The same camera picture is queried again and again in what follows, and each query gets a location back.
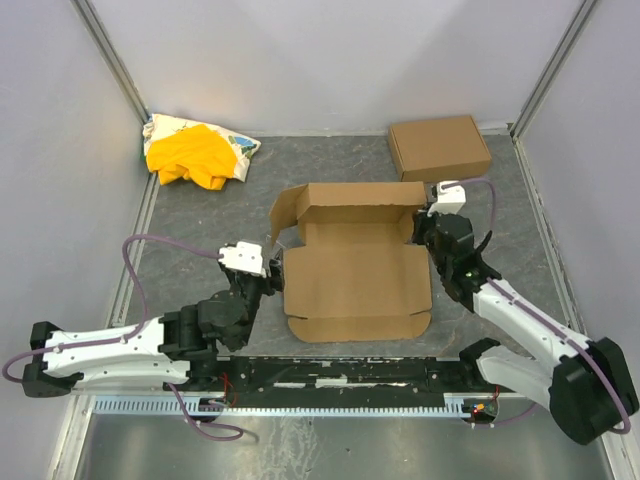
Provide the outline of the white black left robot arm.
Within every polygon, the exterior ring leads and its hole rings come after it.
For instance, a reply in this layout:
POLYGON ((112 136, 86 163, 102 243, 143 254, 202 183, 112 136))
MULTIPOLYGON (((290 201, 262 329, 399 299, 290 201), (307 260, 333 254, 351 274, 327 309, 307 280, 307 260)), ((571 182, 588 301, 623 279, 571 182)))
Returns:
POLYGON ((20 383, 30 398, 81 390, 163 389, 206 392, 225 368, 218 352, 245 348, 265 296, 284 288, 282 258, 259 274, 219 263, 229 286, 211 297, 136 325, 69 332, 42 321, 30 336, 32 360, 20 383))

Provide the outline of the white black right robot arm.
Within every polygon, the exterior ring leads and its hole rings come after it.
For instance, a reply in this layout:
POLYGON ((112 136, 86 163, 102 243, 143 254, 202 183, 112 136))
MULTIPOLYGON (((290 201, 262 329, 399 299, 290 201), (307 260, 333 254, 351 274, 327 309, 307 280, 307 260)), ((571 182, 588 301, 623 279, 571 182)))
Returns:
POLYGON ((412 241, 426 247, 447 295, 498 327, 526 351, 520 356, 486 339, 468 348, 480 378, 545 408, 574 442, 626 435, 639 400, 621 347, 593 340, 526 300, 483 259, 469 219, 421 209, 412 241))

